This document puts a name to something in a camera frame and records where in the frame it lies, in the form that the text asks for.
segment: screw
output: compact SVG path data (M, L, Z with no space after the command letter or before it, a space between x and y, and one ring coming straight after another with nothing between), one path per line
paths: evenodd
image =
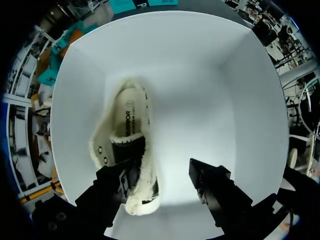
M50 231L56 231L57 230L57 224L55 224L54 222L50 221L48 222L48 229Z
M55 215L56 219L59 220L59 221L63 221L66 219L66 215L63 213L63 212L58 212L56 215Z

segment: white cable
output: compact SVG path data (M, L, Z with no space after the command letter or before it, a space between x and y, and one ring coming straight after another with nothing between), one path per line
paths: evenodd
M302 124L304 125L304 127L308 130L309 133L311 133L316 139L320 140L320 136L315 134L306 124L306 122L304 121L304 118L302 117L302 112L301 112L301 108L300 108L300 104L301 104L301 100L302 100L302 97L303 97L303 94L305 93L306 89L309 88L309 85L311 85L311 83L318 79L318 77L314 77L313 79L311 79L310 81L308 81L308 83L305 85L304 89L302 90L302 93L300 95L300 98L299 98L299 103L298 103L298 112L299 112L299 115L300 115L300 118L301 118L301 121L302 121Z

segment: teal label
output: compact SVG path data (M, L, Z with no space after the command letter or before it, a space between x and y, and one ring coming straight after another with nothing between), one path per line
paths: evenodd
M177 5L178 0L109 0L114 14L119 14L136 8L159 5Z

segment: cardboard box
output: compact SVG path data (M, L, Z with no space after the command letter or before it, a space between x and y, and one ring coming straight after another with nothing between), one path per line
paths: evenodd
M139 80L153 103L161 207L143 217L120 210L107 236L194 240L223 234L188 176L190 158L225 166L253 204L278 191L288 118L265 48L249 28L228 19L160 11L103 25L71 44L63 59L51 143L70 203L96 179L89 139L125 78Z
M132 9L146 8L160 5L177 5L178 0L109 0L114 14Z

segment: shoe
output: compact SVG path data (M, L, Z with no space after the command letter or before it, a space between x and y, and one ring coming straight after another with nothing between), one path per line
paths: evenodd
M160 205L157 172L150 138L150 100L134 79L125 80L109 102L104 117L89 142L96 167L112 167L131 159L141 160L138 181L131 189L125 210L130 215L153 213Z

